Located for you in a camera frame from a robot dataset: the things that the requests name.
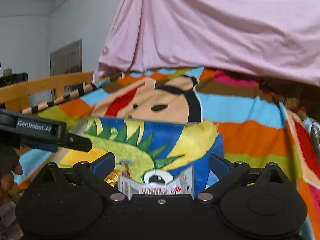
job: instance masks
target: bed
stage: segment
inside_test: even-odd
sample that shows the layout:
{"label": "bed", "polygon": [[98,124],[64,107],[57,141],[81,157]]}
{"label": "bed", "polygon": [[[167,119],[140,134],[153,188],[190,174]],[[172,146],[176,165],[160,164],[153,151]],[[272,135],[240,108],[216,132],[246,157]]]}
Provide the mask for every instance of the bed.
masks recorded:
{"label": "bed", "polygon": [[[64,95],[64,86],[82,82],[87,83],[83,90]],[[30,107],[24,99],[47,89],[55,89],[53,102]],[[109,151],[117,164],[105,181],[113,186],[120,175],[140,184],[167,183],[193,167],[193,193],[198,194],[218,180],[207,163],[215,152],[252,167],[278,163],[308,207],[301,234],[320,236],[320,169],[308,133],[299,117],[274,93],[262,92],[252,76],[199,66],[119,73],[92,83],[92,73],[75,73],[2,88],[0,102],[10,110],[66,122],[69,131],[93,143],[89,154],[22,150],[25,172],[15,176],[22,189],[46,162],[71,167]]]}

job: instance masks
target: necklace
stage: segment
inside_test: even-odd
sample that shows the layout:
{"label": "necklace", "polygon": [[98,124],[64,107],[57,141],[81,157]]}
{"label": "necklace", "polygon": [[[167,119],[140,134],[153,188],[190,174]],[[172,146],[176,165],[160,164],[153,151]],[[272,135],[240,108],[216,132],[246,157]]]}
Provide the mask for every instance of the necklace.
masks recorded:
{"label": "necklace", "polygon": [[4,77],[2,77],[2,78],[3,78],[4,82],[5,82],[7,85],[11,85],[11,82],[12,82],[12,75],[11,75],[11,79],[10,79],[9,83],[5,80],[5,78],[4,78]]}

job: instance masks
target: pink patch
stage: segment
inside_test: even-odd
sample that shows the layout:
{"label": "pink patch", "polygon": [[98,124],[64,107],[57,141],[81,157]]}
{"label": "pink patch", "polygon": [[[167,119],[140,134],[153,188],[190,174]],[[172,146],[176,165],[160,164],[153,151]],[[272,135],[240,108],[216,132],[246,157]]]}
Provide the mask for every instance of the pink patch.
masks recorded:
{"label": "pink patch", "polygon": [[320,218],[320,190],[317,189],[316,187],[313,187],[309,183],[308,183],[308,185],[309,185],[312,197],[313,197],[313,201],[315,203],[315,208],[316,208],[317,213],[318,213],[318,218]]}
{"label": "pink patch", "polygon": [[220,69],[217,69],[213,81],[235,87],[255,88],[258,86],[258,83],[253,80],[235,79]]}

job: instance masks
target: cartoon eye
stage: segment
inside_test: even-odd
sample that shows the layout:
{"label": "cartoon eye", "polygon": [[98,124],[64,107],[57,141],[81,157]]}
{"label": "cartoon eye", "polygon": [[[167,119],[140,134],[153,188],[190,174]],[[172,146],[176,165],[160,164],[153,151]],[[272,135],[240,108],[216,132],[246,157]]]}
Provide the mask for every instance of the cartoon eye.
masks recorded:
{"label": "cartoon eye", "polygon": [[159,112],[161,110],[164,110],[168,107],[168,105],[155,105],[153,107],[151,107],[151,110],[154,112]]}
{"label": "cartoon eye", "polygon": [[167,171],[151,170],[146,172],[143,179],[146,184],[153,182],[167,184],[173,180],[173,176]]}

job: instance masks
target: black robotic device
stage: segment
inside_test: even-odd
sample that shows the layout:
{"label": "black robotic device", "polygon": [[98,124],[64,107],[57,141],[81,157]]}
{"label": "black robotic device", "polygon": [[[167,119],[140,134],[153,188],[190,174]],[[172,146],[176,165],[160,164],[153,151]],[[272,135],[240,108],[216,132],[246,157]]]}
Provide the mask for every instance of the black robotic device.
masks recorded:
{"label": "black robotic device", "polygon": [[[18,161],[10,149],[22,139],[83,151],[92,147],[87,138],[66,132],[62,122],[5,110],[0,110],[0,135],[1,174]],[[114,167],[112,153],[73,168],[46,164],[16,207],[23,240],[302,239],[306,205],[276,163],[250,168],[211,154],[209,167],[219,181],[194,199],[133,195],[130,201],[103,180]]]}

